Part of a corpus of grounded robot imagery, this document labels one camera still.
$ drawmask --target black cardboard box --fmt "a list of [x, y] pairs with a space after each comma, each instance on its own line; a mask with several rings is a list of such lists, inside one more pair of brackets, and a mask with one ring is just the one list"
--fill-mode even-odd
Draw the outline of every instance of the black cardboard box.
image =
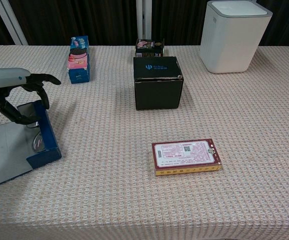
[[137, 58], [162, 57], [164, 48], [164, 40], [138, 39], [135, 44], [135, 56]]
[[184, 77], [175, 56], [133, 58], [135, 108], [176, 109]]

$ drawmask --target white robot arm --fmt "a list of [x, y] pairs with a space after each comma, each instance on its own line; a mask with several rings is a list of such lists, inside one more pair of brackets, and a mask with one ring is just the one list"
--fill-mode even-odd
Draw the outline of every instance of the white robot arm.
[[38, 116], [25, 116], [12, 106], [6, 97], [16, 87], [28, 92], [35, 91], [40, 96], [43, 106], [49, 109], [49, 99], [43, 88], [43, 82], [60, 85], [61, 82], [50, 74], [31, 74], [23, 68], [0, 68], [0, 112], [16, 124], [31, 124], [39, 120]]

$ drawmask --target white trash can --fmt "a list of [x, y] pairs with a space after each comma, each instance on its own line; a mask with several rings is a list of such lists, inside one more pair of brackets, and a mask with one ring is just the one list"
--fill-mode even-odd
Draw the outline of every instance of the white trash can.
[[273, 13], [254, 1], [208, 1], [200, 57], [209, 72], [248, 69]]

